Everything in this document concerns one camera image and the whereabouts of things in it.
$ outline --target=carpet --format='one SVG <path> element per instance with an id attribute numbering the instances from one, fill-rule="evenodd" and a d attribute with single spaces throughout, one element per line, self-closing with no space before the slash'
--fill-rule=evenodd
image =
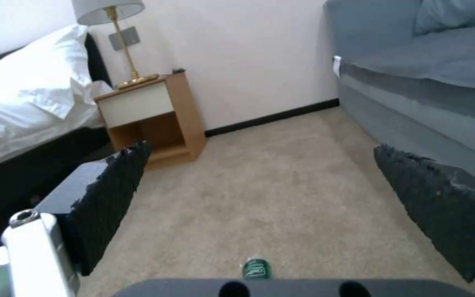
<path id="1" fill-rule="evenodd" d="M 144 174 L 79 296 L 148 278 L 428 278 L 475 292 L 408 218 L 341 108 L 212 137 L 190 164 Z"/>

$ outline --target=skirting board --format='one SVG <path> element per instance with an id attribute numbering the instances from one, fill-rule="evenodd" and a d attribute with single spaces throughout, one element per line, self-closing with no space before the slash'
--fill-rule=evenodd
<path id="1" fill-rule="evenodd" d="M 267 124 L 267 123 L 275 122 L 277 120 L 284 120 L 286 118 L 290 118 L 294 116 L 305 115 L 306 113 L 321 111 L 322 109 L 337 107 L 339 105 L 340 103 L 338 101 L 338 98 L 335 98 L 335 99 L 319 102 L 316 104 L 307 105 L 304 107 L 298 107 L 295 109 L 291 109 L 289 111 L 282 111 L 281 113 L 275 113 L 273 115 L 255 118 L 253 120 L 246 120 L 245 122 L 241 122 L 241 123 L 219 127 L 212 130 L 206 130 L 205 135 L 206 137 L 214 137 L 215 135 L 225 134 L 228 132 L 234 132 L 236 130 L 241 130 L 241 129 L 258 126 L 262 124 Z"/>

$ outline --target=hole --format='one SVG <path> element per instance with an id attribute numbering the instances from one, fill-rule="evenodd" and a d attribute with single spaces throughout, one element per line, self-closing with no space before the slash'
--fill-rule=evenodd
<path id="1" fill-rule="evenodd" d="M 341 297 L 371 297 L 368 290 L 358 282 L 345 282 L 340 286 Z"/>
<path id="2" fill-rule="evenodd" d="M 219 290 L 219 297 L 249 297 L 249 289 L 240 282 L 229 282 Z"/>
<path id="3" fill-rule="evenodd" d="M 27 211 L 23 211 L 21 214 L 17 215 L 17 219 L 18 220 L 24 220 L 26 218 L 30 218 L 30 216 L 32 216 L 32 211 L 27 210 Z"/>

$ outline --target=can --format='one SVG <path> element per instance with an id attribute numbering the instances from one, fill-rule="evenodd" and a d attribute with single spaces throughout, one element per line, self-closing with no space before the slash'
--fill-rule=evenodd
<path id="1" fill-rule="evenodd" d="M 243 278 L 246 280 L 268 280 L 271 277 L 271 267 L 265 259 L 249 258 L 243 265 Z"/>

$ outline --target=lampshade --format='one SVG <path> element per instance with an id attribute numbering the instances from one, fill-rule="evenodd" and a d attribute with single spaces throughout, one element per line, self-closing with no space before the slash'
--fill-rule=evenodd
<path id="1" fill-rule="evenodd" d="M 142 0 L 72 0 L 76 20 L 82 25 L 111 22 L 104 8 L 115 6 L 118 19 L 131 17 L 144 10 Z"/>

